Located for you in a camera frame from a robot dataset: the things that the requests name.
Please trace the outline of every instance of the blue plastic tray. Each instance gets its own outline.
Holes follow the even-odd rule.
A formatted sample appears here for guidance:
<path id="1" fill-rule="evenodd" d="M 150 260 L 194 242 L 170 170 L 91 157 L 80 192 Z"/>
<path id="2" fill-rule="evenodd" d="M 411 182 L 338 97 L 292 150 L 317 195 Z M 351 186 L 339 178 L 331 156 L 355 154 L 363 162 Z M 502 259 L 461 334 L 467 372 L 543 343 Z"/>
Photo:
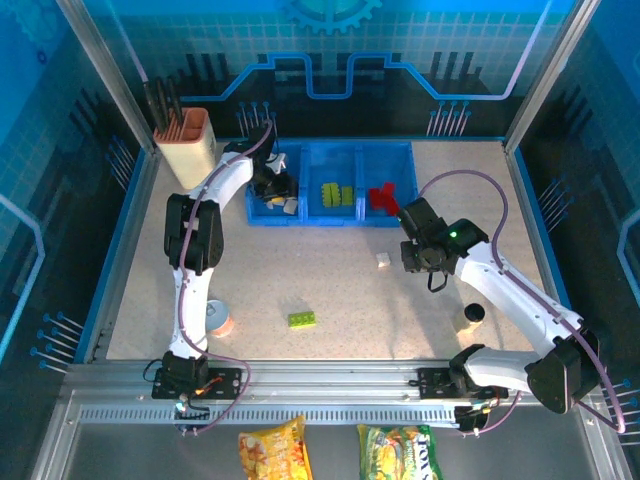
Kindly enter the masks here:
<path id="1" fill-rule="evenodd" d="M 267 208 L 247 188 L 249 225 L 256 226 L 335 226 L 398 227 L 398 220 L 369 204 L 370 188 L 394 183 L 399 206 L 418 196 L 416 170 L 410 142 L 299 142 L 280 141 L 287 154 L 287 170 L 299 182 L 298 211 L 288 215 L 282 207 Z M 325 208 L 322 185 L 337 183 L 353 187 L 354 205 Z"/>

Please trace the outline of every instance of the snack bag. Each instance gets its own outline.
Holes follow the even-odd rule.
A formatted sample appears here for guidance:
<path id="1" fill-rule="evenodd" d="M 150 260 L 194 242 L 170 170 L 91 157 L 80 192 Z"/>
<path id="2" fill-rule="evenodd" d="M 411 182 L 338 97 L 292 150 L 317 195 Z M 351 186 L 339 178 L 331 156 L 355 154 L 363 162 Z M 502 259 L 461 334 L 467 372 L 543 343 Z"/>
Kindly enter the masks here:
<path id="1" fill-rule="evenodd" d="M 427 426 L 358 425 L 360 480 L 442 480 Z"/>
<path id="2" fill-rule="evenodd" d="M 241 433 L 238 449 L 249 480 L 313 480 L 304 443 L 304 416 L 271 430 Z"/>

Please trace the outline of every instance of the white table surface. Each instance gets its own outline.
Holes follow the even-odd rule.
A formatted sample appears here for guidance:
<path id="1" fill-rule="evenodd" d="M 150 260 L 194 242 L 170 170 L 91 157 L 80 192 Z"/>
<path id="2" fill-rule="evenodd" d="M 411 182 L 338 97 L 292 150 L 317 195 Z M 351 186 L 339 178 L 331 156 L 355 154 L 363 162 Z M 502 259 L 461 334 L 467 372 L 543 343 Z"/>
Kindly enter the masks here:
<path id="1" fill-rule="evenodd" d="M 541 286 L 502 146 L 498 142 L 413 142 L 419 188 L 433 176 L 472 168 L 492 175 L 506 190 L 510 215 L 500 238 L 502 253 Z M 166 164 L 160 166 L 114 328 L 109 359 L 150 359 L 166 351 L 173 328 L 174 285 L 163 252 L 167 198 L 182 192 Z M 427 193 L 448 223 L 468 218 L 493 234 L 502 206 L 480 178 L 442 180 Z M 450 358 L 484 343 L 531 350 L 524 336 L 470 286 L 449 280 L 437 294 L 427 274 L 405 273 L 403 231 L 375 228 L 249 227 L 244 192 L 222 214 L 225 251 L 213 274 L 210 298 L 226 302 L 232 333 L 210 339 L 209 351 L 245 359 Z M 391 266 L 379 270 L 376 254 Z M 487 316 L 473 334 L 458 334 L 453 319 L 481 303 Z M 313 310 L 315 327 L 292 330 L 290 313 Z"/>

